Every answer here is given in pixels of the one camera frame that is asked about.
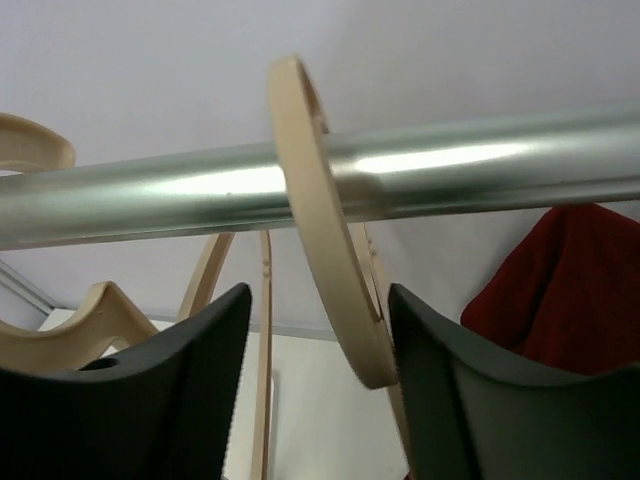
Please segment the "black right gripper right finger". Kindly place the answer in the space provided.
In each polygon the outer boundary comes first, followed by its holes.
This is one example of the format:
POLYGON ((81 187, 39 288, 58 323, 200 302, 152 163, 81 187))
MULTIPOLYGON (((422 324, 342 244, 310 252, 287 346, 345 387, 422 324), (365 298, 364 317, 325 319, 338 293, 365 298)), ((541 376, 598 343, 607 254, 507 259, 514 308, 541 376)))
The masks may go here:
POLYGON ((639 369, 584 376, 508 351, 389 292, 418 479, 635 479, 639 369))

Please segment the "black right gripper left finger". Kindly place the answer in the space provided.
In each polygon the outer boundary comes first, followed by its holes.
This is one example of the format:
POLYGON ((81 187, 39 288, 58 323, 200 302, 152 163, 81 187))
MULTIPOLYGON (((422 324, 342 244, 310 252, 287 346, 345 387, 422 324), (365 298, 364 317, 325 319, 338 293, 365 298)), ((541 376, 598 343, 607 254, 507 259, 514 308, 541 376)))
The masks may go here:
POLYGON ((3 369, 2 477, 220 478, 251 304, 239 283, 200 313, 80 369, 3 369))

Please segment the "beige wooden hanger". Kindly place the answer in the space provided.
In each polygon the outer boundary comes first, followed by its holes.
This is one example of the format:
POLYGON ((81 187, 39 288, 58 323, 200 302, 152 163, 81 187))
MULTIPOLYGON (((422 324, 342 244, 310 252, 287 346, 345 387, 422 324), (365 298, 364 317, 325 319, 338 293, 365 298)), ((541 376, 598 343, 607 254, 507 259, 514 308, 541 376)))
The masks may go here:
POLYGON ((322 105, 297 55, 268 72, 274 143, 302 246, 324 310, 360 382, 385 388, 407 462, 410 435, 384 297, 389 283, 365 224, 349 232, 324 147, 322 105))
MULTIPOLYGON (((33 173, 71 168, 75 151, 52 130, 11 114, 1 116, 1 167, 33 173)), ((231 234, 211 236, 202 251, 183 298, 178 318, 201 311, 211 298, 224 264, 231 234)), ((262 307, 257 391, 250 476, 268 476, 272 416, 272 248, 268 232, 260 234, 262 307)), ((157 328, 113 282, 93 285, 67 320, 48 331, 28 332, 1 326, 1 364, 28 373, 81 368, 111 346, 125 348, 157 333, 157 328)))

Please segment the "dark maroon t shirt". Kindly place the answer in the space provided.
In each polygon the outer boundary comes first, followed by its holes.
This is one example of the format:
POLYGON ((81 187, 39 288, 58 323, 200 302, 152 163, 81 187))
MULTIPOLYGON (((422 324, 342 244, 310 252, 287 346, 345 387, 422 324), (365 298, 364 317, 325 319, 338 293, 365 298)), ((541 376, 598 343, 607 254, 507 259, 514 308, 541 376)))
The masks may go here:
POLYGON ((516 354, 579 374, 638 362, 638 221, 596 204, 550 209, 461 323, 516 354))

